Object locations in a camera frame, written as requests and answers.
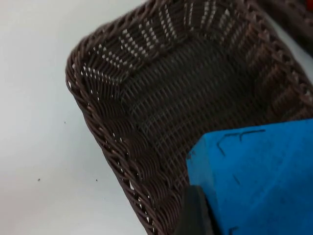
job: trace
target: blue foam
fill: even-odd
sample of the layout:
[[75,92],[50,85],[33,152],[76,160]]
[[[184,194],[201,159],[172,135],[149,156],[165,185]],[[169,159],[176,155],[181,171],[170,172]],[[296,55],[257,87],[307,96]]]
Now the blue foam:
[[207,133],[189,156],[224,235],[313,234],[313,119]]

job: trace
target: wicker basket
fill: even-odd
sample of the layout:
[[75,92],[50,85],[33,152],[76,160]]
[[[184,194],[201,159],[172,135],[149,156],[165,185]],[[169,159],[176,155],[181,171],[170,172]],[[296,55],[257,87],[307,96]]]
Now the wicker basket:
[[68,59],[67,86],[148,234],[175,230],[185,157],[203,133],[313,118],[313,88],[260,7],[279,6],[308,52],[312,15],[260,2],[150,0]]

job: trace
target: black object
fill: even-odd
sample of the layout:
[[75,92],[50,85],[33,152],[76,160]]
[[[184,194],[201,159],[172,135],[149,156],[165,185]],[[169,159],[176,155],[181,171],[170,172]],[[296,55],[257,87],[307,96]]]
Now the black object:
[[210,209],[201,187],[187,187],[175,235],[217,235],[209,214]]

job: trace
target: woven basket wall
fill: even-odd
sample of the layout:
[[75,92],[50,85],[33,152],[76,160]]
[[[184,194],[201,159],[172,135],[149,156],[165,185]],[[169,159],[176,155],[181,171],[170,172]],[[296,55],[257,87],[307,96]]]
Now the woven basket wall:
[[313,88],[261,7],[313,54],[298,1],[150,0],[68,59],[67,86],[148,234],[175,230],[202,134],[313,118]]

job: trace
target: woven pattern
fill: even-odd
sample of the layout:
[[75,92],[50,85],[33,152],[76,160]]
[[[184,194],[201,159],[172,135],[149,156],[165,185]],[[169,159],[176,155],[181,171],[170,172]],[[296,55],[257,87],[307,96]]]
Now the woven pattern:
[[255,1],[150,0],[71,53],[67,86],[148,234],[172,234],[208,131],[313,118],[313,88]]

